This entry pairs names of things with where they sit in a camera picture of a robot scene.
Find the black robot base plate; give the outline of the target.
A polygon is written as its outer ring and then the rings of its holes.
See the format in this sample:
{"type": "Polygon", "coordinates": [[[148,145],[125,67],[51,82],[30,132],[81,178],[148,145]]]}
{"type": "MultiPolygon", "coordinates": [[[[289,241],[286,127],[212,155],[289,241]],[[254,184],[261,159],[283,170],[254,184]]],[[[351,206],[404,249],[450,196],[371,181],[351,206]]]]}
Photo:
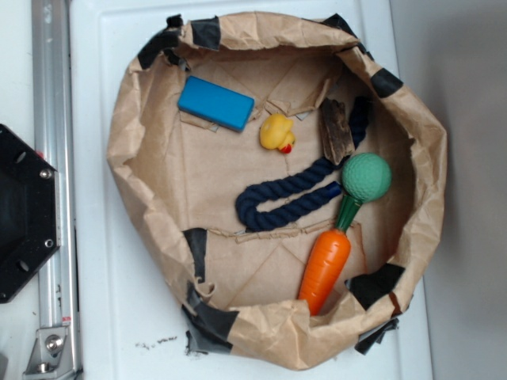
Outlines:
{"type": "Polygon", "coordinates": [[[1,126],[1,303],[11,302],[59,247],[56,171],[1,126]]]}

